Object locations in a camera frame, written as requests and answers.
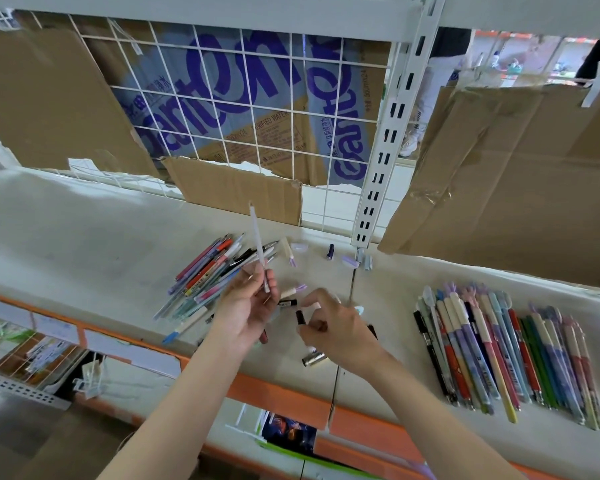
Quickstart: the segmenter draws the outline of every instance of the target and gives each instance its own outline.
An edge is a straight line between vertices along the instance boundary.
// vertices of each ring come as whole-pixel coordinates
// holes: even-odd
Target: cardboard box
[[[67,15],[36,15],[44,27],[73,29]],[[38,23],[29,12],[17,12],[16,16],[24,27],[39,30]],[[368,161],[376,125],[338,120],[335,131],[333,129],[334,121],[330,114],[335,112],[336,104],[339,38],[303,38],[298,34],[290,41],[289,34],[284,33],[252,30],[240,33],[237,29],[200,26],[194,33],[191,25],[154,22],[152,25],[158,41],[183,46],[162,47],[158,51],[154,45],[143,44],[145,41],[154,42],[147,22],[117,20],[120,28],[116,30],[117,36],[122,40],[136,41],[122,42],[123,55],[118,43],[113,40],[114,33],[105,18],[76,15],[73,20],[80,33],[111,39],[86,39],[108,84],[131,89],[138,89],[139,84],[145,90],[161,93],[174,93],[175,87],[178,95],[190,96],[147,94],[146,103],[156,115],[158,126],[169,132],[185,134],[163,132],[163,142],[140,92],[113,89],[154,159],[168,154],[199,156],[201,159],[222,162],[228,156],[229,161],[235,163],[249,161],[257,164],[259,159],[264,168],[276,175],[295,178],[304,184],[324,185],[330,175],[331,185],[362,186],[367,166],[361,162]],[[323,59],[324,62],[296,59],[290,64],[289,59],[285,58],[203,51],[203,68],[197,49],[198,41],[201,47],[235,51],[241,50],[244,45],[245,50],[263,55],[291,53],[294,56]],[[390,46],[388,42],[346,39],[344,60],[386,64]],[[128,69],[127,61],[133,67],[137,82]],[[338,114],[376,120],[383,94],[385,69],[349,64],[343,64],[342,67]],[[210,101],[212,94],[215,107]],[[255,105],[271,109],[256,108],[252,111],[247,105],[250,100]],[[280,111],[290,109],[292,100],[296,111],[322,115],[294,115],[293,147],[296,152],[293,165],[291,116],[289,112]],[[193,135],[193,142],[186,136],[188,132]],[[333,133],[333,156],[346,161],[332,161],[329,174],[329,160],[324,157],[331,153]],[[217,139],[222,136],[227,143],[206,139],[205,136]],[[234,141],[250,145],[232,143]],[[259,153],[254,146],[256,142],[260,146]],[[316,153],[324,157],[297,152]]]
[[[0,141],[30,168],[158,176],[80,38],[67,30],[0,31]]]
[[[162,163],[187,202],[297,226],[302,211],[302,184],[197,159],[167,157]]]
[[[600,95],[442,90],[378,249],[600,287]]]

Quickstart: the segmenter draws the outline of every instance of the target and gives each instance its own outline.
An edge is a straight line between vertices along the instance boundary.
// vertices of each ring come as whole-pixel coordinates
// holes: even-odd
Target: green pen
[[[543,391],[546,391],[545,399],[547,405],[549,405],[550,408],[558,409],[558,402],[556,401],[555,395],[553,393],[553,387],[551,381],[547,376],[547,371],[544,368],[544,362],[542,361],[542,355],[540,354],[540,350],[538,348],[536,336],[533,333],[531,333],[531,331],[528,329],[529,319],[530,317],[520,318],[520,325],[522,325],[523,338],[526,341],[529,350],[531,351],[531,360],[533,361],[534,367],[536,368],[538,379],[540,380],[540,382],[542,382]]]

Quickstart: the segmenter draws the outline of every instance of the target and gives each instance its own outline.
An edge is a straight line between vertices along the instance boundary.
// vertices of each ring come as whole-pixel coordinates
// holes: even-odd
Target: person's leg
[[[429,59],[411,114],[411,119],[417,121],[417,123],[407,126],[407,132],[404,135],[402,149],[400,150],[401,157],[408,157],[412,154],[418,147],[418,143],[422,141],[427,123],[433,114],[440,88],[447,85],[451,74],[460,66],[463,58],[464,55],[455,55],[453,57],[432,57]]]

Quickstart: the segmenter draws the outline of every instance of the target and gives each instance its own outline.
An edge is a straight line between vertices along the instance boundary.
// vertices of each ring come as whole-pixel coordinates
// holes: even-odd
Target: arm
[[[316,302],[321,308],[298,329],[304,343],[376,389],[438,480],[524,479],[379,345],[355,309],[338,304],[323,289],[308,295],[302,306]]]
[[[278,304],[280,293],[271,270],[267,277],[271,296],[258,291],[264,280],[261,265],[236,275],[220,298],[205,341],[98,480],[189,478],[242,359]]]

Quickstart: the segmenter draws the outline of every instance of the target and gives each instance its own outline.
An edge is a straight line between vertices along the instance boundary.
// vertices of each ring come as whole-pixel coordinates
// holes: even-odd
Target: torn cardboard
[[[600,287],[600,95],[582,108],[586,94],[442,91],[378,249]]]
[[[29,12],[16,13],[18,21],[33,31],[39,30],[38,22],[43,27],[73,28],[67,15],[37,12],[36,16],[37,21]],[[122,47],[137,83],[117,42],[101,39],[85,39],[85,42],[108,84],[130,89],[138,89],[139,84],[142,89],[153,91],[145,93],[145,104],[137,91],[113,89],[153,158],[171,154],[219,162],[228,159],[232,163],[258,164],[259,161],[276,175],[305,184],[325,185],[329,179],[331,185],[362,186],[367,169],[364,162],[368,162],[370,156],[376,125],[338,120],[334,130],[334,120],[329,114],[335,112],[338,99],[340,116],[377,119],[385,69],[346,62],[384,65],[390,43],[344,40],[345,63],[337,98],[339,38],[297,35],[290,43],[288,34],[202,26],[197,27],[196,37],[192,25],[154,22],[158,41],[182,47],[162,47],[160,53],[155,46],[142,44],[154,40],[147,22],[116,20],[121,30],[114,33],[105,18],[74,15],[73,21],[82,34],[108,38],[115,35],[124,40]],[[195,50],[198,42],[202,47],[227,50],[241,50],[244,45],[248,52],[263,55],[243,58],[204,51],[203,71],[199,52]],[[289,53],[324,62],[294,60],[291,65],[288,59],[266,56]],[[188,97],[177,98],[175,93]],[[211,95],[215,106],[209,101]],[[251,110],[246,105],[250,101],[257,106],[278,109]],[[292,132],[290,113],[280,111],[289,110],[292,101],[294,110],[322,116],[294,114]],[[168,132],[160,135],[153,129],[156,123],[147,104],[158,126]],[[188,133],[193,135],[193,142]],[[226,144],[217,140],[221,137],[227,140]],[[329,161],[325,157],[330,156],[332,146],[336,159]]]
[[[70,31],[0,31],[0,140],[31,168],[158,176],[80,38]]]
[[[167,157],[162,163],[187,202],[249,215],[252,201],[258,217],[297,226],[302,211],[302,184],[224,165]]]

